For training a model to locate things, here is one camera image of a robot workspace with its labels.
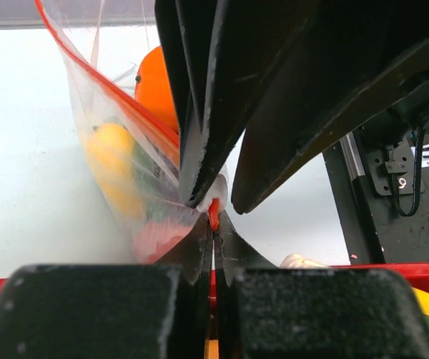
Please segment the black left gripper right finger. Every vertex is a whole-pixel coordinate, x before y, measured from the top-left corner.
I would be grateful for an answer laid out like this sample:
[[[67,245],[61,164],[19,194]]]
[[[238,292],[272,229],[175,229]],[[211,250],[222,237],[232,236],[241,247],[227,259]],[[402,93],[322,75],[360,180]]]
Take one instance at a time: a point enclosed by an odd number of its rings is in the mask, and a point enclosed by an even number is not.
[[[412,289],[363,271],[279,269],[235,231],[214,235],[222,358],[429,358]]]

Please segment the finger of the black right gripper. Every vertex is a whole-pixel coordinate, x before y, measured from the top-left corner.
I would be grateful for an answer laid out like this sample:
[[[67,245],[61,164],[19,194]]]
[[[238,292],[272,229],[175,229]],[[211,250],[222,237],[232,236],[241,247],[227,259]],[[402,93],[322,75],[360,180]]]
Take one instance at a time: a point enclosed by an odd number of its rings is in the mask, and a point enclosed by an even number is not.
[[[248,122],[293,93],[317,1],[157,1],[179,121],[179,196],[197,206]]]
[[[367,121],[382,138],[429,127],[429,1],[320,1],[294,62],[294,92],[247,124],[231,197],[240,214]]]

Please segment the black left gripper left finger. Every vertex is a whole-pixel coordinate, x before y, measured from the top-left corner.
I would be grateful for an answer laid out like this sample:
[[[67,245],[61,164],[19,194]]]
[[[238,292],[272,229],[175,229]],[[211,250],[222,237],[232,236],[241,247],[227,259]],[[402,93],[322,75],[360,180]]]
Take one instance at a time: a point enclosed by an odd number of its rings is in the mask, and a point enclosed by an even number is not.
[[[207,217],[153,264],[23,266],[0,291],[0,358],[205,358]]]

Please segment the orange fruit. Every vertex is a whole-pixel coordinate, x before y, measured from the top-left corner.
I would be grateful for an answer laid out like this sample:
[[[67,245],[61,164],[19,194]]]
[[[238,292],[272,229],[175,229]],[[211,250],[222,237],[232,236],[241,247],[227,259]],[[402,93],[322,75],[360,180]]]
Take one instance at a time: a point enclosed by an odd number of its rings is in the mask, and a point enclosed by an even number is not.
[[[135,100],[161,122],[179,133],[179,124],[161,46],[142,60],[135,77]]]

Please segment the clear zip bag orange zipper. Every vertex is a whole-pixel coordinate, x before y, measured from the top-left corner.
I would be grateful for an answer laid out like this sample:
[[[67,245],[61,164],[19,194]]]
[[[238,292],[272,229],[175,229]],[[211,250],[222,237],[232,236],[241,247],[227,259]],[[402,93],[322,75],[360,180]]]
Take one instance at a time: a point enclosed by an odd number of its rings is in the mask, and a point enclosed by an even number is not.
[[[132,172],[146,206],[144,218],[120,214],[105,199],[131,247],[149,221],[169,218],[193,229],[207,216],[210,227],[216,227],[227,202],[226,168],[220,169],[201,203],[187,207],[179,198],[180,129],[176,134],[134,97],[143,58],[161,46],[152,3],[80,1],[80,22],[69,18],[71,1],[38,1],[36,6],[61,51],[75,131],[87,163],[87,139],[104,123],[121,125],[136,142]]]

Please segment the pink peach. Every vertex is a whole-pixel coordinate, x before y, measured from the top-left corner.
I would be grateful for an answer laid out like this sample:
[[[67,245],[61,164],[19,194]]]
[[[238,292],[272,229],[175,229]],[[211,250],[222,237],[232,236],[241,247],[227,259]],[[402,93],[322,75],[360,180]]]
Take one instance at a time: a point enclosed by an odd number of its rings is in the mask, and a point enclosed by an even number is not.
[[[132,249],[139,263],[154,263],[177,245],[192,226],[171,219],[149,221],[133,238]]]

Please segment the yellow lemon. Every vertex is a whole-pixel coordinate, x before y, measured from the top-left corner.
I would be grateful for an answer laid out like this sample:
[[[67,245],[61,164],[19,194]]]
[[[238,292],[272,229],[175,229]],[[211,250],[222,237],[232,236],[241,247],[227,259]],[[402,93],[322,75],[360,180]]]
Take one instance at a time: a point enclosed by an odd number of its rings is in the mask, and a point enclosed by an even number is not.
[[[104,123],[88,137],[85,149],[89,166],[109,205],[120,214],[141,220],[146,206],[132,172],[135,145],[127,129],[116,123]]]

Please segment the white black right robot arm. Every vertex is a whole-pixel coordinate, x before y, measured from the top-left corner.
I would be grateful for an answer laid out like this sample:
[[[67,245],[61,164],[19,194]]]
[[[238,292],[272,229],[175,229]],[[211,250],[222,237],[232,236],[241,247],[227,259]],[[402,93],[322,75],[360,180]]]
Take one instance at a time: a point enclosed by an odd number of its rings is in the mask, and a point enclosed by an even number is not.
[[[244,214],[364,123],[429,126],[429,1],[157,1],[155,18],[189,207],[237,143]]]

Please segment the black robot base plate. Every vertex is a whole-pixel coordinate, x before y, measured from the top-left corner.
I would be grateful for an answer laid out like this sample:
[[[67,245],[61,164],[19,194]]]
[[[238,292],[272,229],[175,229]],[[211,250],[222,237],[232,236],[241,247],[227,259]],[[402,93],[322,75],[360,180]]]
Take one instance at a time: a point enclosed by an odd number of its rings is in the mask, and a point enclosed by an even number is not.
[[[423,154],[348,134],[322,153],[347,264],[429,264],[429,140]]]

